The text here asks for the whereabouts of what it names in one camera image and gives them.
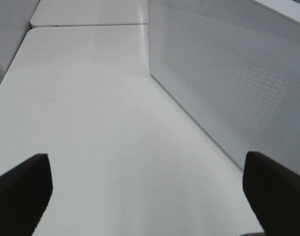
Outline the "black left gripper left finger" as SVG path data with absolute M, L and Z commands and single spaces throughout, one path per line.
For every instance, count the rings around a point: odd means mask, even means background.
M 36 154 L 0 176 L 0 236 L 31 236 L 53 192 L 47 154 Z

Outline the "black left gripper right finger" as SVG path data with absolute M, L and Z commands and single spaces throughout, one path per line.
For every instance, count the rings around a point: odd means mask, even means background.
M 242 188 L 267 236 L 300 236 L 300 175 L 260 152 L 249 151 Z

